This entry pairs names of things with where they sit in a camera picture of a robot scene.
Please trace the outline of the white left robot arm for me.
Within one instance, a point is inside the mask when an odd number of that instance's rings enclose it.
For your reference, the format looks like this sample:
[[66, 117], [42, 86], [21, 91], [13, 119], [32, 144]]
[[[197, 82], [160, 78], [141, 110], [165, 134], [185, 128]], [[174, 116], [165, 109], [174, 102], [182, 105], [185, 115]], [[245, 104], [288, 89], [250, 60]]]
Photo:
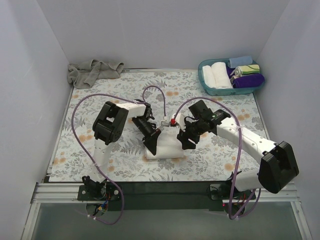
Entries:
[[101, 200], [106, 196], [107, 187], [103, 183], [106, 178], [101, 172], [107, 168], [112, 144], [120, 139], [128, 119], [132, 119], [142, 133], [142, 143], [151, 152], [151, 155], [155, 156], [157, 153], [157, 141], [161, 130], [156, 128], [154, 123], [149, 122], [149, 119], [154, 119], [151, 105], [135, 102], [115, 104], [107, 101], [92, 126], [94, 170], [88, 176], [82, 177], [86, 191], [95, 200]]

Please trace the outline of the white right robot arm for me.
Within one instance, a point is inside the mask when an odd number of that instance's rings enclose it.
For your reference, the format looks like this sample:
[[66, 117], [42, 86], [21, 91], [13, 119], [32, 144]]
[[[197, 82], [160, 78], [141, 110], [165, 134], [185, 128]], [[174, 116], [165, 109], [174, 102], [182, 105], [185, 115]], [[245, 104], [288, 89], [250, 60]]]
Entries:
[[212, 133], [224, 138], [238, 147], [238, 152], [245, 151], [256, 160], [259, 167], [250, 171], [239, 171], [228, 179], [227, 195], [237, 199], [245, 191], [265, 189], [277, 194], [300, 173], [292, 146], [286, 141], [280, 143], [257, 135], [240, 125], [231, 110], [223, 107], [212, 111], [203, 98], [196, 98], [196, 103], [189, 106], [191, 121], [180, 112], [176, 112], [171, 120], [172, 126], [179, 126], [177, 139], [183, 150], [194, 150], [204, 133]]

